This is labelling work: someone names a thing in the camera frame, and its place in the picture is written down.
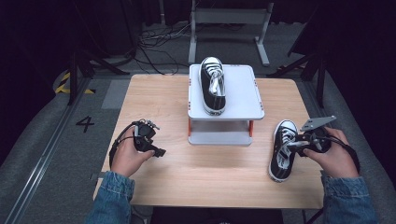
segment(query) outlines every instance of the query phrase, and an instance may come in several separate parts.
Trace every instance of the hand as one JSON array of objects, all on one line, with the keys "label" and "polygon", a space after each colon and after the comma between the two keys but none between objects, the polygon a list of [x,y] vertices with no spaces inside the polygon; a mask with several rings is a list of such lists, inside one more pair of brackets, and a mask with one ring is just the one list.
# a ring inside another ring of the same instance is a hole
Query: hand
[{"label": "hand", "polygon": [[154,150],[140,153],[134,147],[134,128],[128,129],[121,139],[131,137],[120,142],[114,155],[111,171],[129,177],[133,175],[143,164],[154,155]]},{"label": "hand", "polygon": [[[349,145],[347,138],[341,130],[326,128],[329,135],[341,139]],[[310,149],[304,149],[304,154],[319,163],[327,175],[333,178],[359,177],[355,163],[349,153],[340,145],[332,142],[332,146],[325,153],[317,153]]]}]

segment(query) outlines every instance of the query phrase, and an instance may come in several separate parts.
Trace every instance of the yellow tape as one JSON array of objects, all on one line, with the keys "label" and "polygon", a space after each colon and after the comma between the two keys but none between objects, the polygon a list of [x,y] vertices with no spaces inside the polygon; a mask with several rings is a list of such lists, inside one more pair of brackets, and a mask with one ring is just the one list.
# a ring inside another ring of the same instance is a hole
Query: yellow tape
[{"label": "yellow tape", "polygon": [[[56,90],[55,90],[56,93],[70,93],[69,89],[64,89],[64,85],[66,84],[67,79],[69,79],[69,78],[70,78],[70,72],[67,72],[66,74],[64,74],[64,77],[62,78],[61,83],[59,83],[58,88],[56,88]],[[87,89],[84,91],[84,93],[95,94],[96,90]]]}]

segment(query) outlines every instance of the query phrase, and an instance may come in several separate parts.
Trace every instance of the wooden tabletop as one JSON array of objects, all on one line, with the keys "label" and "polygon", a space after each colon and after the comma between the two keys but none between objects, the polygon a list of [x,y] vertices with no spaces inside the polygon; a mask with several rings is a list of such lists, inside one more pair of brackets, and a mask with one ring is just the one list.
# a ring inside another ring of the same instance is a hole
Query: wooden tabletop
[{"label": "wooden tabletop", "polygon": [[[320,166],[298,155],[289,179],[276,183],[268,175],[273,135],[282,119],[300,128],[309,119],[293,80],[257,78],[265,116],[254,121],[248,147],[192,146],[188,142],[189,76],[134,75],[111,143],[132,121],[151,119],[161,127],[153,145],[166,150],[131,176],[139,205],[320,208]],[[102,171],[108,171],[106,156]],[[96,191],[101,184],[98,181]]]}]

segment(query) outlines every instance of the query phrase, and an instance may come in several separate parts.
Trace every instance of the denim sleeve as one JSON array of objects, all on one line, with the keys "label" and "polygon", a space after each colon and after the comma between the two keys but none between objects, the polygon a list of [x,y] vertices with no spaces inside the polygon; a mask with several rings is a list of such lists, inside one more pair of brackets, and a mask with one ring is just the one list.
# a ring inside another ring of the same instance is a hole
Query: denim sleeve
[{"label": "denim sleeve", "polygon": [[85,223],[130,223],[134,181],[106,172]]},{"label": "denim sleeve", "polygon": [[324,223],[378,223],[363,177],[322,177]]}]

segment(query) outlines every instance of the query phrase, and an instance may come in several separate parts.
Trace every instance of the black sneaker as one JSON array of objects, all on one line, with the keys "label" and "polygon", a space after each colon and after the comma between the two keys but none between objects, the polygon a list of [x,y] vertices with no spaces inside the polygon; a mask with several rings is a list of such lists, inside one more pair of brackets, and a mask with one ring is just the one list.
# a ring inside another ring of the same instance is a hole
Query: black sneaker
[{"label": "black sneaker", "polygon": [[295,152],[290,152],[288,143],[295,141],[297,127],[293,121],[284,119],[279,122],[274,132],[274,154],[268,168],[269,175],[275,182],[285,181],[294,162]]},{"label": "black sneaker", "polygon": [[221,61],[214,57],[205,58],[199,70],[199,81],[206,113],[220,115],[225,108],[224,73]]}]

